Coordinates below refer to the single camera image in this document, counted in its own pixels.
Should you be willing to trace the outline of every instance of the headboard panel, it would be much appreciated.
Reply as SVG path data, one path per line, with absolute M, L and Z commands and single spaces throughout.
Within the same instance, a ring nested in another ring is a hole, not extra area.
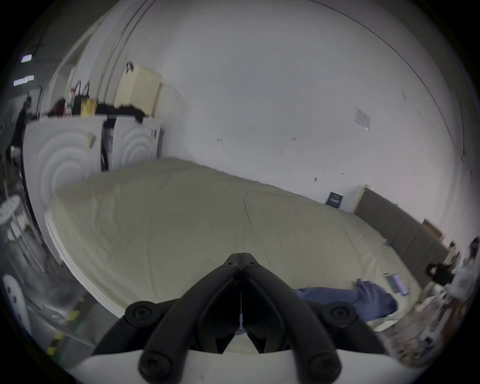
M 430 281 L 427 265 L 441 263 L 448 255 L 447 248 L 422 224 L 368 188 L 354 213 L 391 243 L 422 288 Z

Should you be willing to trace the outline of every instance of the mattress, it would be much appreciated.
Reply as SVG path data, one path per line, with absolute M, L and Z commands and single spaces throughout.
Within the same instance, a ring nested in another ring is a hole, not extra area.
M 57 191 L 46 214 L 63 261 L 118 317 L 138 300 L 182 296 L 232 253 L 248 252 L 292 288 L 391 291 L 402 317 L 420 287 L 384 238 L 359 217 L 271 185 L 162 158 L 92 176 Z

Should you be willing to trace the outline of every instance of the white cabinet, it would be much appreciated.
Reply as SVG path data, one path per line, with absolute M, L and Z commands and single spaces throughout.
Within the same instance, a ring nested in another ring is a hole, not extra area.
M 102 116 L 45 119 L 28 124 L 25 130 L 24 182 L 38 227 L 59 263 L 44 214 L 57 189 L 101 171 L 104 120 Z
M 160 137 L 160 122 L 155 119 L 144 119 L 143 124 L 140 124 L 131 117 L 117 117 L 111 135 L 113 138 L 111 156 L 108 159 L 109 170 L 155 159 Z

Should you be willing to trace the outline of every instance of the black bag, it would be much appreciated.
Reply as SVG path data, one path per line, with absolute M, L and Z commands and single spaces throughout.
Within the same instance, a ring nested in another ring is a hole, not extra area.
M 435 283 L 442 286 L 445 284 L 451 284 L 454 277 L 454 275 L 448 270 L 448 266 L 443 263 L 430 263 L 427 265 L 425 272 Z
M 75 93 L 77 92 L 77 87 L 78 87 L 78 95 L 75 95 L 75 99 L 73 99 L 72 116 L 80 115 L 80 112 L 82 110 L 82 101 L 88 100 L 90 98 L 89 96 L 90 82 L 87 82 L 87 85 L 85 86 L 82 93 L 80 93 L 81 84 L 82 83 L 79 80 L 77 85 L 75 86 Z

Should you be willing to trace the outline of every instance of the screw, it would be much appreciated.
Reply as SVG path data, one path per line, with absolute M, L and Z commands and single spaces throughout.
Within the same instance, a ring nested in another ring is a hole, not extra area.
M 315 356 L 308 365 L 310 377 L 318 381 L 335 380 L 340 370 L 340 364 L 329 352 Z
M 143 306 L 138 307 L 133 311 L 133 315 L 135 316 L 135 319 L 139 319 L 139 320 L 147 319 L 150 317 L 151 314 L 152 314 L 152 311 L 150 310 L 150 308 L 143 307 Z
M 348 310 L 345 307 L 335 307 L 330 311 L 330 314 L 336 319 L 345 319 L 348 317 Z
M 147 352 L 140 360 L 139 369 L 145 376 L 162 379 L 170 374 L 172 365 L 161 353 Z

